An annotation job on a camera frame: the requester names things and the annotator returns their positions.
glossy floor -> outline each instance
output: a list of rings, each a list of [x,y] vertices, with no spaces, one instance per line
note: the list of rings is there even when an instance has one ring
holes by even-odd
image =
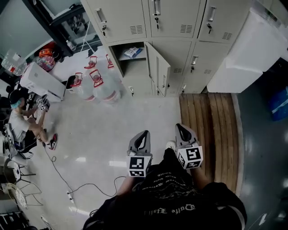
[[[76,189],[85,183],[96,184],[108,195],[115,193],[114,179],[126,175],[126,151],[130,139],[143,130],[151,134],[153,164],[160,163],[168,140],[175,139],[175,124],[180,122],[178,98],[137,99],[129,95],[113,107],[81,101],[67,93],[65,100],[53,104],[45,119],[49,133],[59,135],[55,151],[47,149],[67,183]],[[36,195],[44,206],[29,206],[24,210],[31,223],[41,229],[41,215],[56,230],[78,230],[89,213],[99,208],[109,197],[87,185],[74,193],[73,204],[43,146],[33,149],[29,170],[36,173],[29,179],[42,190]],[[116,181],[117,188],[123,178]],[[27,190],[37,191],[33,185]],[[28,203],[37,204],[33,197]]]

small white bottle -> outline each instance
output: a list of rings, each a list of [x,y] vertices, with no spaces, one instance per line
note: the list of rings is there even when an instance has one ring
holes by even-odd
[[[75,51],[75,50],[76,50],[76,46],[74,46],[71,41],[66,40],[66,43],[67,43],[67,46],[68,46],[72,51]]]

wooden plank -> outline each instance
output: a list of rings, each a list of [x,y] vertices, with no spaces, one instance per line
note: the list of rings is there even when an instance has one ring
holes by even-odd
[[[200,102],[201,102],[201,107],[202,107],[204,135],[205,135],[205,161],[206,161],[205,174],[209,181],[213,181],[214,173],[212,173],[212,171],[214,170],[214,167],[212,166],[212,162],[211,162],[211,150],[210,150],[211,134],[213,131],[211,129],[211,116],[209,116],[210,111],[208,109],[209,108],[208,95],[201,94]]]
[[[215,141],[215,182],[221,182],[222,176],[222,141],[217,103],[214,93],[209,93],[209,101],[214,129]]]
[[[181,94],[179,96],[179,103],[180,103],[181,122],[183,125],[190,127],[189,110],[186,94]]]
[[[225,114],[223,110],[223,104],[221,95],[219,93],[215,94],[219,122],[220,122],[220,132],[221,132],[221,142],[222,142],[222,176],[221,182],[227,183],[227,168],[228,168],[228,141],[227,141],[227,131],[226,131],[226,121]]]
[[[190,128],[196,133],[198,137],[198,129],[197,129],[197,118],[196,118],[196,111],[194,105],[194,97],[193,94],[187,94],[188,100],[188,108],[189,108],[189,117],[190,117]]]
[[[231,190],[232,183],[233,183],[233,133],[232,133],[232,125],[231,125],[231,118],[230,112],[234,112],[234,110],[230,111],[228,105],[228,97],[229,95],[226,93],[221,93],[222,105],[226,120],[226,131],[227,131],[227,143],[228,143],[228,165],[227,165],[227,187]]]
[[[238,179],[238,160],[239,160],[239,143],[238,143],[238,130],[237,130],[237,122],[236,115],[234,110],[234,105],[232,101],[231,94],[227,97],[230,118],[231,118],[231,126],[232,126],[232,134],[233,134],[233,175],[232,175],[232,192],[236,192],[236,185]]]
[[[203,162],[201,164],[202,170],[206,171],[206,148],[205,148],[205,134],[204,134],[204,124],[203,124],[203,113],[199,94],[193,94],[196,119],[197,119],[197,130],[198,130],[198,140],[203,150]]]

seated person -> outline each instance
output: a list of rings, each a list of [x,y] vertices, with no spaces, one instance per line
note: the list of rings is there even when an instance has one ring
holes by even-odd
[[[43,129],[43,122],[47,111],[42,111],[42,115],[37,124],[36,120],[30,117],[37,110],[37,106],[28,111],[24,111],[22,107],[25,104],[25,99],[21,91],[14,90],[10,94],[9,99],[12,108],[9,124],[11,125],[15,147],[17,149],[27,148],[33,145],[36,142],[36,138],[38,138],[38,140],[47,144],[49,149],[55,150],[58,142],[58,134],[55,133],[53,138],[48,141],[47,133]]]

